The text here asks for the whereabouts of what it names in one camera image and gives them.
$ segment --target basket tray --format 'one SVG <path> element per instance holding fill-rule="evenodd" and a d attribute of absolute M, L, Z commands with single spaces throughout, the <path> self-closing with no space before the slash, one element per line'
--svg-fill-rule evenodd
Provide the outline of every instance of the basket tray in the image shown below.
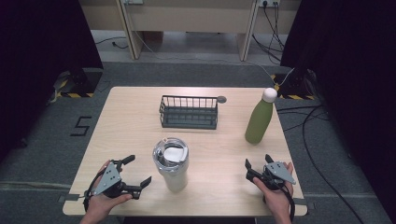
<path fill-rule="evenodd" d="M 163 128 L 216 129 L 217 97 L 164 95 L 160 105 Z"/>

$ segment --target person's left hand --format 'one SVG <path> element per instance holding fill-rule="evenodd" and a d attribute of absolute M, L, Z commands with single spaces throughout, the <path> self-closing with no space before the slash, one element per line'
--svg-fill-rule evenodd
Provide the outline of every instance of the person's left hand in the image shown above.
<path fill-rule="evenodd" d="M 105 164 L 102 166 L 99 172 L 106 169 L 109 163 L 110 161 L 105 162 Z M 102 179 L 101 176 L 97 178 L 97 180 L 93 185 L 94 188 L 96 188 L 96 186 L 99 184 L 101 179 Z M 110 213 L 113 207 L 115 207 L 120 203 L 125 203 L 130 199 L 132 199 L 131 194 L 122 194 L 114 199 L 108 198 L 103 193 L 92 196 L 90 199 L 90 206 L 88 207 L 87 213 L 85 214 L 84 218 L 81 220 L 80 224 L 99 223 L 108 216 L 108 214 Z"/>

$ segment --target water bottle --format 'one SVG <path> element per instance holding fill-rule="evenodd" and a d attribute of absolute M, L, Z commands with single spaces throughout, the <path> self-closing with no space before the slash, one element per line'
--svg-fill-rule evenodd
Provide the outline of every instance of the water bottle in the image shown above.
<path fill-rule="evenodd" d="M 277 92 L 275 89 L 264 89 L 262 99 L 256 107 L 254 107 L 250 116 L 250 121 L 248 122 L 247 131 L 245 132 L 245 138 L 249 143 L 259 144 L 262 140 L 272 118 L 274 100 L 276 97 Z"/>

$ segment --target white bottle cap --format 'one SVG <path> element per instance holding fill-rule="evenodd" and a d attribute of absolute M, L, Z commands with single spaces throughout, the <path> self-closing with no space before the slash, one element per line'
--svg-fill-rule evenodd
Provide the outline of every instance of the white bottle cap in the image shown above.
<path fill-rule="evenodd" d="M 266 88 L 262 93 L 262 99 L 267 103 L 273 103 L 277 97 L 277 92 L 274 88 Z"/>

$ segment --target electrical socket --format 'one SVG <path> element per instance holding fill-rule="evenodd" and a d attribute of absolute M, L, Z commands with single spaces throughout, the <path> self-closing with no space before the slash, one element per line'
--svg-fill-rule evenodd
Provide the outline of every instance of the electrical socket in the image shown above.
<path fill-rule="evenodd" d="M 260 0 L 259 7 L 263 7 L 264 1 L 267 2 L 267 7 L 275 7 L 274 4 L 277 4 L 277 6 L 279 7 L 280 4 L 280 0 Z"/>

